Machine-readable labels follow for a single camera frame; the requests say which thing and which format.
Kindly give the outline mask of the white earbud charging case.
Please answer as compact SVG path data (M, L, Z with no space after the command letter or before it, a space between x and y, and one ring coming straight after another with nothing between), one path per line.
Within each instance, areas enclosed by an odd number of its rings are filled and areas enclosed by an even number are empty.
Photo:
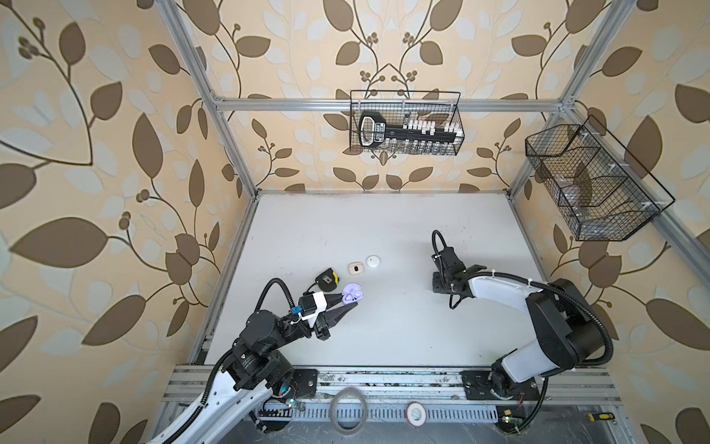
M379 268L381 265L382 261L381 258L377 255L370 255L366 258L366 264L368 268Z

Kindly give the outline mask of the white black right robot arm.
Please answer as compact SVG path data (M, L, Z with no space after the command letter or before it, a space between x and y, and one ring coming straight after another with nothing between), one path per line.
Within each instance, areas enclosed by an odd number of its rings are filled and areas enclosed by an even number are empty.
M509 400L538 377L602 366L613 357L609 329L567 279L539 282L480 265L468 268L440 231L432 232L431 242L433 292L449 296L449 309L466 299L488 300L527 315L532 323L534 339L491 365L481 386L493 396Z

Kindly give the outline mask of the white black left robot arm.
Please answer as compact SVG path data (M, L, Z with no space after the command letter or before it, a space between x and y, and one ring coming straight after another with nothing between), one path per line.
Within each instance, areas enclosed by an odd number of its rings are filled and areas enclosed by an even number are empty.
M281 349L301 339L328 340L331 329L362 301L356 283L340 293L305 292L295 301L286 283L270 279L244 329L210 370L202 394L153 443L216 443L245 418L261 430L268 401L295 409L316 394L318 372L297 370Z

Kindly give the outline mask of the purple round disc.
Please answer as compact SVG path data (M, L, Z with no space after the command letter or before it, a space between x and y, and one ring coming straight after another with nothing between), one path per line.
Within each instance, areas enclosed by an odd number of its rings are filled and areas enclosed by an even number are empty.
M364 292L362 291L362 286L357 283L347 284L342 292L342 303L344 305L351 305L352 303L358 303L364 298Z

